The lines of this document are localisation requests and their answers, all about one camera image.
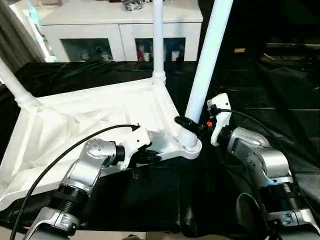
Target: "glass cabinet door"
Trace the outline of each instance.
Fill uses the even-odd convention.
[[[120,24],[123,51],[126,61],[153,60],[153,25]],[[165,61],[196,61],[201,22],[163,24],[163,51]]]
[[[117,24],[44,25],[58,62],[124,61]]]
[[[135,38],[136,56],[140,62],[153,61],[153,39]],[[186,39],[184,37],[173,37],[163,39],[164,61],[175,62],[185,58]]]
[[[61,39],[70,62],[112,61],[107,38]]]

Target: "black cloth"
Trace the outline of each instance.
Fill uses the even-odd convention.
[[[196,64],[166,65],[166,87],[183,115]],[[36,97],[109,84],[135,81],[152,75],[142,63],[31,63],[17,74]],[[289,153],[299,184],[320,213],[320,87],[314,70],[282,65],[249,64],[241,68],[218,65],[207,98],[227,93],[232,109],[242,110],[270,127]],[[14,98],[0,88],[0,155],[3,156],[19,114]],[[204,108],[202,122],[208,119]],[[267,134],[250,120],[233,115],[231,123]],[[264,225],[250,199],[253,194],[246,168],[225,150],[202,137],[203,149],[194,160],[182,157],[100,178],[90,203],[83,210],[82,229],[98,231],[167,231],[189,237],[221,234],[233,239],[263,235]],[[32,197],[22,224],[29,226],[52,192]],[[22,199],[0,212],[3,224],[13,223]]]

